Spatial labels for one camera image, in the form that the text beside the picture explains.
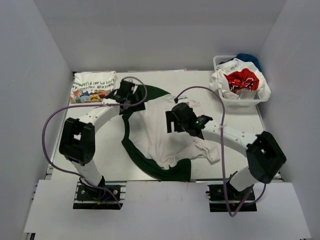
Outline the white red print t-shirt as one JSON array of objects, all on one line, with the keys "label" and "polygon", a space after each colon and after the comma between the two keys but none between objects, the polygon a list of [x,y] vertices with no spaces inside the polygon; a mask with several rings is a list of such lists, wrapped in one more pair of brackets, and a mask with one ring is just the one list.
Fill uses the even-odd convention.
[{"label": "white red print t-shirt", "polygon": [[253,100],[255,96],[259,99],[270,98],[270,87],[253,62],[234,58],[218,64],[216,68],[209,86],[214,91],[220,90],[225,99]]}]

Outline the blue t-shirt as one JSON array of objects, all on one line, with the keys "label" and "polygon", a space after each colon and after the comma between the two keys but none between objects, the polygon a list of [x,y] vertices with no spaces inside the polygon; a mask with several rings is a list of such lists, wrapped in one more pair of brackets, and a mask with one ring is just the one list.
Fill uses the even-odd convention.
[{"label": "blue t-shirt", "polygon": [[262,72],[262,68],[260,66],[260,63],[259,63],[259,60],[251,55],[251,54],[246,54],[246,53],[239,53],[237,56],[236,56],[237,59],[243,61],[243,62],[252,62],[255,67],[260,71]]}]

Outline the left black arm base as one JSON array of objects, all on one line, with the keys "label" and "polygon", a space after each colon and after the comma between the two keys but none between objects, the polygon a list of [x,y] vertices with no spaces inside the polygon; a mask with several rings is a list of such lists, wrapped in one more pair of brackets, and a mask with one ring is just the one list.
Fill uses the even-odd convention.
[{"label": "left black arm base", "polygon": [[[122,206],[125,200],[126,185],[126,182],[106,182],[104,188],[109,189]],[[105,190],[92,188],[79,180],[75,190],[73,209],[120,210],[112,194]]]}]

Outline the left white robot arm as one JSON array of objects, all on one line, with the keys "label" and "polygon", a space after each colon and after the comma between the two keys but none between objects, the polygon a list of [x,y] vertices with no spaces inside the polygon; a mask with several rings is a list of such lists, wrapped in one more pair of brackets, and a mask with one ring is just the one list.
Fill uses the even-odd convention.
[{"label": "left white robot arm", "polygon": [[123,78],[119,88],[112,90],[101,103],[94,104],[91,111],[79,118],[69,117],[63,125],[59,153],[76,168],[75,174],[89,186],[88,193],[96,200],[106,193],[104,178],[94,162],[96,133],[118,115],[145,109],[146,85],[141,83],[139,88],[129,79]]}]

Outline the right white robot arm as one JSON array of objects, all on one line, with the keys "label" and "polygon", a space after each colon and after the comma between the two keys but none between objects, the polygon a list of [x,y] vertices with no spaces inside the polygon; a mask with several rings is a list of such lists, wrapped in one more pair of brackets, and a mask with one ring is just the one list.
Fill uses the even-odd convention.
[{"label": "right white robot arm", "polygon": [[270,132],[251,134],[223,126],[210,116],[197,116],[184,102],[166,111],[165,116],[168,133],[186,132],[191,137],[220,143],[222,147],[231,148],[247,158],[247,166],[226,181],[226,195],[233,200],[256,183],[269,184],[287,161]]}]

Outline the white green raglan t-shirt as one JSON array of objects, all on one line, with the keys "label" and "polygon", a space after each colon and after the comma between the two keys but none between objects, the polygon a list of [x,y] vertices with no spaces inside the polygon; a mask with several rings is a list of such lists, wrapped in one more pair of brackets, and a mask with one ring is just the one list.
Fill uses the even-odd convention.
[{"label": "white green raglan t-shirt", "polygon": [[215,142],[186,132],[167,132],[166,112],[175,106],[174,95],[150,85],[137,90],[147,96],[145,110],[122,115],[121,143],[138,168],[160,181],[188,182],[193,160],[205,159],[210,165],[220,161]]}]

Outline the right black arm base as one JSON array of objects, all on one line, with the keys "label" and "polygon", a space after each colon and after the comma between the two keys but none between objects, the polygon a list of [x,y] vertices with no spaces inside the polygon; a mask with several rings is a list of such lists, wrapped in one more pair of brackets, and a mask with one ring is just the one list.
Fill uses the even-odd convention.
[{"label": "right black arm base", "polygon": [[[205,195],[209,200],[209,209],[211,213],[228,213],[227,202],[225,200],[224,194],[224,185],[222,180],[212,180],[207,181],[207,190],[205,191]],[[250,187],[247,187],[245,190],[241,192],[237,192],[231,187],[227,187],[227,196],[228,196],[228,205],[230,211],[234,213],[240,203],[245,199],[246,194],[248,193]],[[250,194],[244,201],[241,208],[238,212],[257,212],[257,204],[254,202],[258,196],[254,193],[252,189]]]}]

